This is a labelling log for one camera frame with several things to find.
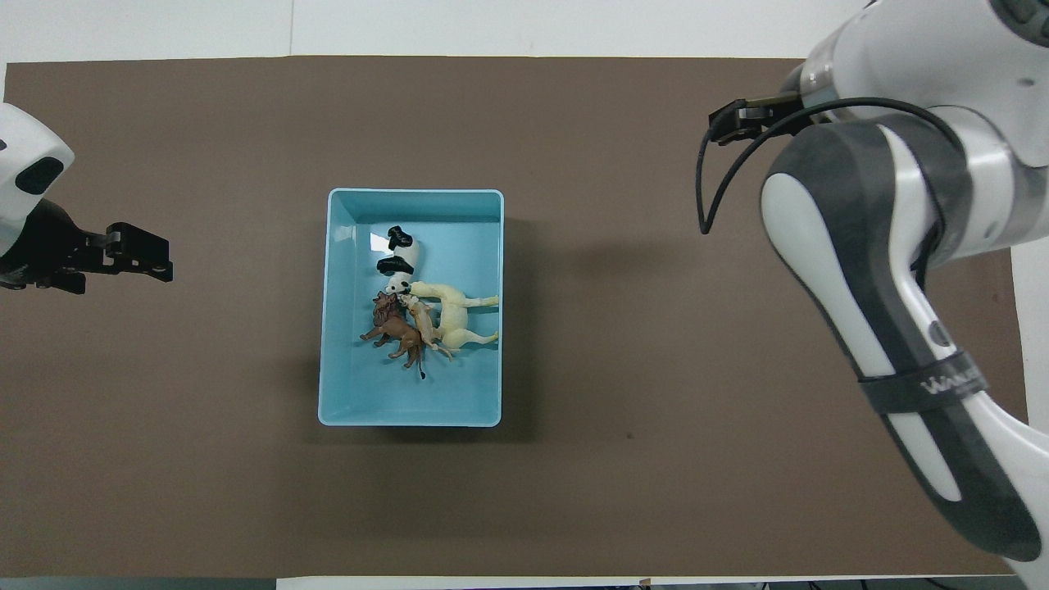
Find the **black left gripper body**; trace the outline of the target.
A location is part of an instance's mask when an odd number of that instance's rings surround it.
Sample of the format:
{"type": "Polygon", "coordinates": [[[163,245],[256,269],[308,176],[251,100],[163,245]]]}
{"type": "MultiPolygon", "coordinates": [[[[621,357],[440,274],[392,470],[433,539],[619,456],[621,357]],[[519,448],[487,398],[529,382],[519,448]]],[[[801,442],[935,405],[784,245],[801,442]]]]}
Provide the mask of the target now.
{"type": "Polygon", "coordinates": [[[7,290],[56,288],[86,292],[86,274],[108,272],[97,233],[83,231],[55,202],[41,199],[26,217],[21,234],[1,257],[1,285],[7,290]]]}

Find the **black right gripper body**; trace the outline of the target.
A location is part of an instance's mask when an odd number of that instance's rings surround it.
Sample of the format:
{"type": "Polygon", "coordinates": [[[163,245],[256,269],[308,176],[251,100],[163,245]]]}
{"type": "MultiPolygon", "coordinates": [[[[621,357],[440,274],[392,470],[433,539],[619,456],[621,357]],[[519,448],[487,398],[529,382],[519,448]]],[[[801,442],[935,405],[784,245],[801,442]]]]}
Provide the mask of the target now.
{"type": "Polygon", "coordinates": [[[758,98],[759,125],[819,125],[820,115],[799,115],[806,108],[802,94],[798,91],[782,91],[774,96],[758,98]]]}

